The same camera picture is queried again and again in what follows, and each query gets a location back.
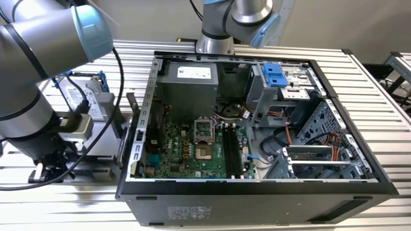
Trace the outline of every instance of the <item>barcode label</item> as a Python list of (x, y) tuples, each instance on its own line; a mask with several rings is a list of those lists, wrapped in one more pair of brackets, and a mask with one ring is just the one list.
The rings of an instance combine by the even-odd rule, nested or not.
[(211, 79), (210, 67), (182, 66), (178, 70), (178, 78), (203, 78)]
[(249, 119), (249, 117), (250, 117), (250, 111), (249, 110), (246, 110), (243, 117), (245, 117), (245, 119)]
[[(103, 113), (100, 110), (100, 106), (98, 104), (98, 100), (95, 97), (95, 93), (92, 92), (91, 89), (88, 88), (82, 88), (88, 100), (88, 105), (90, 105), (90, 111), (88, 114), (91, 115), (94, 120), (104, 120)], [(68, 93), (68, 101), (70, 104), (74, 106), (74, 110), (76, 109), (76, 106), (82, 103), (83, 97), (79, 92), (79, 90), (75, 87), (66, 87), (66, 91)]]

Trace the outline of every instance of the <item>metal rail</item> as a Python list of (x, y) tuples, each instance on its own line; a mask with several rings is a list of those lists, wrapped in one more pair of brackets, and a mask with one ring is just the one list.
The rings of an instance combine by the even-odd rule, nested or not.
[[(154, 51), (194, 52), (193, 43), (116, 41), (126, 71), (126, 92), (134, 92), (143, 102)], [(337, 225), (255, 226), (255, 227), (166, 227), (162, 230), (313, 230), (313, 231), (403, 231), (411, 229), (411, 133), (393, 99), (386, 96), (373, 77), (353, 55), (341, 50), (266, 47), (257, 50), (237, 46), (238, 55), (315, 59), (350, 112), (358, 129), (391, 178), (399, 198), (391, 199)], [(118, 94), (120, 75), (112, 54), (75, 69), (106, 72), (111, 91)], [(51, 83), (43, 84), (55, 110), (67, 110), (60, 92)], [(122, 110), (130, 111), (126, 97)], [(6, 154), (0, 159), (0, 184), (24, 184), (34, 169), (32, 161), (22, 154)], [(126, 203), (115, 201), (116, 182), (102, 175), (95, 183), (64, 183), (30, 191), (0, 192), (0, 224), (3, 230), (130, 229), (142, 227), (135, 222)]]

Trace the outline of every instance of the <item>green motherboard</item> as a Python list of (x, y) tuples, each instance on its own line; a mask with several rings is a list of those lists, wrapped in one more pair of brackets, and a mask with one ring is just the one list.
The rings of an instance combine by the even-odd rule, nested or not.
[[(197, 133), (207, 133), (207, 125), (198, 124)], [(226, 156), (223, 146), (222, 126), (213, 128), (214, 142), (198, 143), (194, 141), (194, 124), (166, 125), (161, 153), (150, 153), (146, 178), (203, 178), (226, 179)], [(245, 127), (235, 129), (238, 137), (238, 151), (241, 158), (242, 175), (246, 179), (255, 178), (253, 161), (245, 159), (243, 150), (249, 150), (249, 140)]]

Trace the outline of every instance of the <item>gray wall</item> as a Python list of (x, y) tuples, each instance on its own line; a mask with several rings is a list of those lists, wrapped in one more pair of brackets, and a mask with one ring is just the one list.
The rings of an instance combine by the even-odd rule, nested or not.
[[(202, 21), (189, 0), (92, 0), (120, 26), (110, 22), (116, 39), (175, 41), (198, 39)], [(203, 0), (194, 0), (203, 12)]]
[(298, 0), (281, 46), (350, 48), (363, 62), (411, 52), (410, 0)]
[[(118, 39), (197, 39), (202, 22), (189, 0), (94, 0), (122, 26)], [(202, 0), (194, 0), (202, 7)], [(295, 0), (281, 46), (350, 48), (363, 62), (411, 51), (411, 0)]]

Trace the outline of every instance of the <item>robotic arm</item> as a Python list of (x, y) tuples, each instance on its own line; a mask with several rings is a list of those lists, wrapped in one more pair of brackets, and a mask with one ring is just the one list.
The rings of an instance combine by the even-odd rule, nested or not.
[[(68, 113), (70, 120), (63, 122), (62, 113), (54, 111), (36, 83), (108, 54), (114, 41), (103, 17), (88, 5), (67, 9), (55, 0), (0, 0), (0, 13), (10, 21), (0, 26), (0, 136), (42, 169), (32, 173), (40, 175), (30, 177), (30, 183), (43, 182), (35, 186), (40, 187), (62, 179), (82, 160), (80, 157), (67, 168), (64, 154), (68, 149), (76, 150), (59, 134), (70, 133), (63, 123), (70, 124), (82, 116)], [(267, 45), (279, 21), (273, 0), (205, 0), (203, 36), (197, 51), (233, 54), (233, 36), (261, 48)], [(123, 84), (120, 58), (114, 52)]]
[(279, 23), (274, 0), (205, 0), (203, 35), (197, 52), (234, 54), (233, 37), (262, 48), (269, 44)]
[(88, 5), (66, 9), (55, 0), (0, 0), (0, 8), (12, 22), (0, 26), (0, 135), (51, 171), (38, 178), (46, 181), (67, 170), (70, 143), (36, 83), (108, 54), (114, 41)]

